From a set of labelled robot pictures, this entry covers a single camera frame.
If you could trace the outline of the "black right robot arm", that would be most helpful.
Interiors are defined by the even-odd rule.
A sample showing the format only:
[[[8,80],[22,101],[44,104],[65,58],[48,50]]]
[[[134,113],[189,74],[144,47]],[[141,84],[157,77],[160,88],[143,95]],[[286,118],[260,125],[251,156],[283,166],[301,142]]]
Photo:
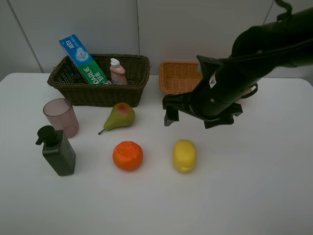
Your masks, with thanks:
[[[179,112],[199,118],[205,127],[231,125],[242,113],[240,99],[258,91],[258,81],[277,67],[296,68],[313,62],[313,10],[292,12],[289,3],[272,23],[241,33],[228,58],[198,56],[202,79],[190,92],[166,95],[164,124],[179,120]]]

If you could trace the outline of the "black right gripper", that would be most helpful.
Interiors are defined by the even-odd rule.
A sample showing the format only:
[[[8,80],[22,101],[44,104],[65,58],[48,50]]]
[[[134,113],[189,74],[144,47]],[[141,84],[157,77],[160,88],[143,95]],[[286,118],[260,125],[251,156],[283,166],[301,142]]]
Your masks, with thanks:
[[[232,125],[234,116],[243,113],[241,104],[235,102],[267,74],[263,59],[215,59],[200,55],[197,59],[203,79],[191,94],[167,94],[162,100],[166,127],[179,121],[179,111],[206,119],[206,129]]]

